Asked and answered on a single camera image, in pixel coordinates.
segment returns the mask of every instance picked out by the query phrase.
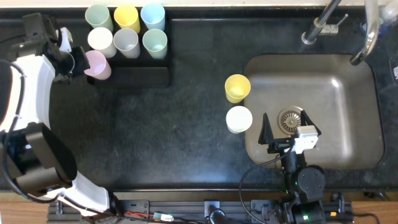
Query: plastic cup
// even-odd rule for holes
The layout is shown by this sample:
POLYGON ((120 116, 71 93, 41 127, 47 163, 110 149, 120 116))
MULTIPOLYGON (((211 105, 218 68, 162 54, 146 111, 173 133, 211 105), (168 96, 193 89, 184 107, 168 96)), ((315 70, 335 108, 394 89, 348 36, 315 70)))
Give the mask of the plastic cup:
POLYGON ((160 59, 167 55, 167 36, 160 29, 148 30, 142 38, 142 44, 152 58, 160 59))
POLYGON ((250 93, 250 82, 243 75, 231 75, 225 81, 226 98, 231 103, 239 103, 250 93))
POLYGON ((138 11, 134 6, 119 6, 114 12, 114 20, 122 29, 130 28, 137 33, 139 33, 141 29, 139 25, 138 11))
POLYGON ((93 29, 87 37, 88 44, 94 50, 101 52, 106 58, 113 57, 118 50, 113 44, 113 35, 104 27, 93 29))
POLYGON ((148 29, 164 30, 165 11, 161 4, 153 3, 144 6, 141 9, 141 19, 148 29))
POLYGON ((138 35, 132 29, 121 29, 113 37, 115 47, 127 58, 137 58, 141 52, 138 35))
POLYGON ((111 76, 111 67, 101 52, 97 50, 91 50, 86 52, 86 56, 88 63, 90 64, 90 68, 85 70, 86 75, 99 80, 105 80, 111 76))
POLYGON ((101 4, 90 6, 86 10, 86 21, 93 27, 105 27, 111 32, 113 31, 113 23, 109 9, 101 4))
POLYGON ((253 117, 249 109, 244 106, 234 106, 226 114, 226 125, 228 130, 239 134, 250 128, 253 117))

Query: sink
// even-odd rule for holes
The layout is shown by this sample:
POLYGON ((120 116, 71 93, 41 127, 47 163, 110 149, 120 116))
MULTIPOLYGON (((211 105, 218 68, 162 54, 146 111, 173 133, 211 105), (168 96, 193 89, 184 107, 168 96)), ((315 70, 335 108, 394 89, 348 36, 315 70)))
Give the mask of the sink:
POLYGON ((257 143, 262 115, 268 114, 275 138, 286 138, 300 125, 300 110, 305 110, 322 131, 315 149, 305 151, 308 164, 326 169, 377 165, 384 142, 374 75, 367 63, 352 66, 350 57, 262 55, 248 63, 244 75, 251 82, 251 92, 244 106, 251 111, 253 123, 245 142, 256 164, 276 156, 257 143))

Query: purple cup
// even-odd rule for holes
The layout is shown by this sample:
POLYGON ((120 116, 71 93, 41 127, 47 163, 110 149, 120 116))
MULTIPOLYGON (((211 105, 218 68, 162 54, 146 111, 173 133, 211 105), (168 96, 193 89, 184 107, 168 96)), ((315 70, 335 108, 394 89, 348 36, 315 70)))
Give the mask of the purple cup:
POLYGON ((90 68, 85 70, 86 75, 99 80, 105 80, 111 76, 111 67, 101 52, 97 50, 91 50, 86 52, 86 56, 88 63, 90 64, 90 68))

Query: white cup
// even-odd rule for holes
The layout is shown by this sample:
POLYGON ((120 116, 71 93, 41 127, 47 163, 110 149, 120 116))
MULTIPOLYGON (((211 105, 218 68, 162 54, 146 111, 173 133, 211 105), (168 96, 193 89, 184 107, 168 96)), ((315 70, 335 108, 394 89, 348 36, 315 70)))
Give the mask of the white cup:
POLYGON ((129 28, 117 31, 113 44, 126 58, 138 58, 141 52, 137 32, 129 28))
POLYGON ((167 55, 167 36, 160 29, 148 30, 142 38, 142 44, 152 58, 160 59, 167 55))
POLYGON ((148 29, 164 30, 165 11, 161 4, 153 3, 144 6, 141 9, 141 19, 148 29))
POLYGON ((90 6, 86 10, 86 21, 93 27, 105 27, 113 31, 113 23, 109 9, 101 4, 90 6))
POLYGON ((87 37, 88 44, 101 52, 106 58, 113 57, 118 50, 113 44, 112 32, 104 27, 93 29, 87 37))
POLYGON ((226 114, 226 125, 228 130, 234 134, 239 134, 249 129, 252 122, 252 114, 244 106, 234 106, 226 114))
POLYGON ((111 76, 111 67, 105 56, 96 50, 86 52, 90 68, 85 70, 85 74, 99 80, 105 80, 111 76))

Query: chrome faucet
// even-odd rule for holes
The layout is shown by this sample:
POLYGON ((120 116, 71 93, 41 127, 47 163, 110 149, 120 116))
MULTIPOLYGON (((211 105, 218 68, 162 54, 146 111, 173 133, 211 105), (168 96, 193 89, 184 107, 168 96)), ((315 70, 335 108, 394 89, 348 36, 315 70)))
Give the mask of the chrome faucet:
MULTIPOLYGON (((318 18, 315 18, 309 31, 302 34, 302 41, 304 44, 310 45, 315 43, 317 36, 320 35, 322 30, 326 27, 326 22, 331 13, 337 8, 340 2, 341 0, 331 0, 321 15, 318 18)), ((364 2, 367 28, 365 44, 364 47, 349 60, 352 65, 359 65, 372 52, 379 35, 379 6, 377 4, 377 0, 364 0, 364 2)))

